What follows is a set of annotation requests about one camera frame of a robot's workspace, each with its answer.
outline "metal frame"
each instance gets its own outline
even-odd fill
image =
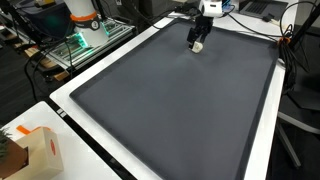
[[[114,28],[109,30],[109,41],[104,45],[95,48],[82,48],[81,46],[76,46],[76,49],[72,49],[73,47],[70,46],[71,49],[71,57],[72,57],[72,69],[77,70],[83,67],[85,64],[89,63],[90,61],[94,60],[99,55],[103,54],[104,52],[110,50],[112,47],[118,45],[122,41],[126,40],[130,36],[133,35],[133,26],[118,24],[119,22],[108,19],[105,21],[105,26],[114,25]],[[62,53],[62,51],[66,50],[66,45],[61,43],[57,46],[56,50],[50,52],[47,57],[60,65],[63,69],[69,70],[70,68],[70,57],[69,52]]]
[[[278,137],[279,137],[283,147],[286,149],[287,153],[289,154],[290,159],[292,160],[294,167],[299,168],[301,166],[301,162],[300,162],[296,152],[294,151],[287,134],[284,132],[280,122],[277,122],[277,124],[276,124],[276,133],[278,134]]]

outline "orange label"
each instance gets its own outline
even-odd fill
[[[56,155],[56,148],[54,146],[54,142],[52,141],[52,139],[50,140],[50,145],[51,145],[51,151],[53,155]]]

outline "black cable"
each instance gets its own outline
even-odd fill
[[[244,27],[245,29],[248,29],[249,31],[252,31],[252,32],[254,32],[254,33],[256,33],[256,34],[259,34],[259,35],[261,35],[261,36],[268,37],[268,38],[270,38],[270,39],[272,39],[272,40],[274,40],[274,41],[276,41],[276,42],[277,42],[277,40],[274,39],[274,38],[272,38],[272,37],[282,37],[282,36],[280,36],[280,35],[270,35],[270,34],[264,34],[264,33],[255,31],[255,30],[253,30],[253,29],[245,26],[245,25],[242,24],[241,22],[239,22],[239,21],[238,21],[236,18],[234,18],[231,14],[228,14],[228,16],[230,16],[231,19],[233,19],[236,23],[238,23],[240,26]]]
[[[46,95],[46,92],[44,92],[40,86],[38,85],[36,78],[35,78],[35,74],[36,71],[38,70],[38,66],[40,65],[41,61],[43,60],[43,58],[45,58],[51,51],[53,51],[56,48],[56,46],[50,48],[45,54],[42,54],[42,56],[39,58],[39,60],[37,61],[37,64],[35,65],[35,67],[33,68],[33,72],[32,72],[32,80],[33,83],[35,85],[35,87],[44,95]]]
[[[159,28],[159,27],[157,27],[157,26],[155,26],[152,22],[150,22],[150,20],[147,18],[147,17],[145,17],[140,11],[139,11],[139,9],[136,7],[136,5],[134,4],[134,2],[133,2],[133,0],[129,0],[130,2],[131,2],[131,5],[132,5],[132,7],[133,7],[133,9],[138,13],[138,15],[140,16],[140,17],[142,17],[142,19],[146,22],[146,23],[148,23],[150,26],[152,26],[152,27],[154,27],[154,28],[156,28],[156,29],[162,29],[162,28]]]
[[[102,21],[107,20],[107,17],[104,14],[104,10],[103,10],[104,8],[102,7],[100,0],[95,0],[95,2],[96,2],[96,5],[98,6],[98,10],[100,12]]]
[[[167,14],[167,13],[173,12],[173,11],[174,11],[174,9],[166,10],[166,11],[160,13],[157,16],[153,16],[152,19],[150,19],[150,21],[154,21],[154,20],[156,20],[157,18],[160,18],[160,17],[167,17],[167,16],[164,16],[164,14]]]
[[[70,79],[73,78],[73,65],[72,65],[72,57],[71,57],[71,51],[70,51],[70,47],[68,45],[67,42],[64,42],[68,48],[68,51],[69,51],[69,61],[70,61]]]
[[[102,0],[106,5],[107,5],[107,8],[108,8],[108,11],[109,13],[106,11],[106,14],[110,16],[109,19],[111,19],[114,23],[118,24],[118,25],[126,25],[125,23],[120,23],[120,22],[117,22],[116,20],[113,19],[113,15],[112,15],[112,12],[111,12],[111,9],[110,9],[110,6],[109,6],[109,3],[106,1],[106,0]]]
[[[227,15],[229,15],[236,8],[235,5],[230,5],[230,6],[232,7],[232,9],[230,11],[228,11],[228,12],[223,13],[223,15],[221,17],[218,17],[218,18],[226,17]]]
[[[29,83],[30,83],[30,85],[31,85],[31,90],[32,90],[33,99],[34,99],[34,101],[35,101],[36,103],[38,102],[38,99],[37,99],[37,96],[36,96],[36,91],[35,91],[35,89],[34,89],[33,82],[32,82],[32,80],[31,80],[31,78],[30,78],[29,73],[28,73],[28,64],[31,62],[31,60],[32,60],[33,58],[35,58],[36,56],[38,56],[38,55],[41,53],[41,51],[42,51],[42,50],[40,50],[40,51],[36,52],[35,54],[33,54],[33,55],[28,59],[28,61],[25,63],[24,68],[23,68],[24,73],[25,73],[25,75],[27,76],[27,79],[28,79],[28,81],[29,81]]]
[[[284,32],[282,30],[282,19],[283,19],[283,16],[284,14],[287,12],[288,9],[290,9],[292,6],[295,6],[295,5],[298,5],[298,4],[311,4],[313,5],[314,7],[316,7],[316,4],[312,3],[312,2],[309,2],[309,1],[301,1],[301,2],[297,2],[297,3],[293,3],[291,4],[290,6],[288,6],[284,11],[283,13],[281,14],[281,17],[280,17],[280,32],[281,32],[281,35],[282,37],[284,37]]]
[[[19,41],[20,45],[22,45],[22,41],[21,41],[21,39],[20,39],[18,27],[17,27],[16,21],[15,21],[15,19],[14,19],[13,17],[12,17],[12,23],[13,23],[13,28],[14,28],[14,30],[16,31],[18,41]]]

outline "white wall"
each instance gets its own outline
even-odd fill
[[[314,2],[314,0],[299,0],[299,1]],[[311,8],[312,8],[311,4],[299,4],[295,24],[302,25],[305,22],[305,20],[307,19],[307,17],[309,16]],[[313,24],[313,27],[320,28],[320,17]]]

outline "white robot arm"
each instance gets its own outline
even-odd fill
[[[108,32],[100,22],[91,0],[64,0],[71,11],[75,31],[82,39],[83,47],[97,47],[109,40]]]
[[[199,53],[203,49],[206,36],[211,32],[214,17],[222,16],[221,0],[201,0],[199,4],[201,14],[196,17],[196,27],[191,28],[187,41],[189,49],[194,53]]]

